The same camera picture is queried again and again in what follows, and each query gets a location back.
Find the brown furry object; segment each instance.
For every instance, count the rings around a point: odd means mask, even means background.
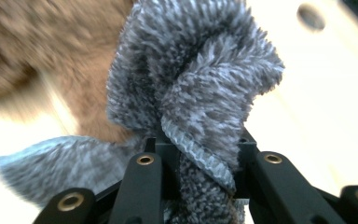
[[[77,134],[127,136],[105,115],[105,82],[132,0],[0,0],[0,96],[34,71],[54,74]]]

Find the blurred background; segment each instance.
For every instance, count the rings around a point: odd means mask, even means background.
[[[313,186],[338,196],[358,185],[358,16],[338,0],[247,5],[286,69],[244,125],[260,150],[282,153]],[[76,130],[56,88],[41,74],[0,100],[0,155]],[[31,223],[38,212],[0,182],[0,223]]]

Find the fluffy fabric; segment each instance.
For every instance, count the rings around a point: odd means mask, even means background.
[[[257,94],[282,79],[283,64],[265,37],[236,0],[144,0],[128,17],[109,71],[107,114],[141,142],[162,126],[182,152],[181,200],[167,222],[243,222],[243,203],[232,200],[242,124]],[[75,161],[86,151],[73,146],[62,156]],[[81,164],[90,167],[88,161]],[[41,179],[62,180],[60,170],[50,173],[53,166],[44,165],[37,178],[27,179],[31,194]],[[0,173],[16,177],[18,166],[8,162]],[[83,175],[98,178],[91,171]],[[85,178],[73,181],[66,187],[85,186]],[[23,185],[7,182],[25,191]],[[48,187],[49,192],[63,188]]]
[[[0,96],[47,72],[79,124],[72,134],[125,140],[106,118],[105,85],[131,8],[132,0],[0,0]]]
[[[0,157],[0,175],[24,199],[45,206],[69,188],[99,193],[116,184],[129,159],[144,148],[143,142],[138,137],[125,145],[85,136],[49,139]]]

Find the dark circular hole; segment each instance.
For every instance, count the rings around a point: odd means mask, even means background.
[[[276,156],[267,156],[267,159],[269,159],[270,161],[279,161],[279,158]]]
[[[63,204],[65,205],[71,205],[71,204],[75,204],[79,201],[79,199],[75,196],[72,196],[70,198],[65,199],[65,201],[63,201]]]
[[[149,164],[153,163],[153,161],[154,161],[154,158],[149,155],[140,156],[136,160],[136,162],[140,165],[149,165]]]
[[[312,223],[312,224],[328,224],[326,219],[324,219],[323,217],[318,216],[318,215],[311,217],[310,223]]]
[[[300,6],[297,11],[297,16],[312,31],[321,31],[325,27],[324,19],[310,6]]]
[[[151,160],[150,160],[150,158],[148,158],[148,157],[143,157],[143,158],[140,159],[140,161],[141,161],[142,163],[147,163],[147,162],[150,162]]]

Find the microfiber cloth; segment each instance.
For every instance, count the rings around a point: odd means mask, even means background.
[[[182,152],[180,195],[166,223],[241,223],[233,200],[237,144],[254,98],[283,64],[249,9],[236,0],[141,0],[120,36],[107,82],[107,116],[133,131],[124,144],[50,139],[0,158],[0,175],[45,205],[71,187],[99,193],[118,182],[158,127]]]

